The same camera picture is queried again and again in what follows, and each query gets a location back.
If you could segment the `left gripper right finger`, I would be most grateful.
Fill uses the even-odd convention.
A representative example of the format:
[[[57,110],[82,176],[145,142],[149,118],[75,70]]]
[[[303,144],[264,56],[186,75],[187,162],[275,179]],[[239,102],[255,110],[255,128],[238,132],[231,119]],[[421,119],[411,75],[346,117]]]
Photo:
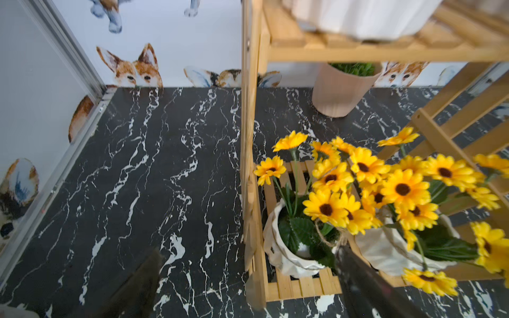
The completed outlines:
[[[425,317],[348,246],[336,250],[335,265],[349,317]]]

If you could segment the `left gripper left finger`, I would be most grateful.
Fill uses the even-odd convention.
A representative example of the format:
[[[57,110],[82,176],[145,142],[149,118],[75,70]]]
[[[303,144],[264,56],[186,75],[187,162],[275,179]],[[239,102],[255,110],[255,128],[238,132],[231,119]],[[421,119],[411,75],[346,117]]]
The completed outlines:
[[[143,256],[98,291],[92,317],[150,317],[159,287],[163,256],[158,249]]]

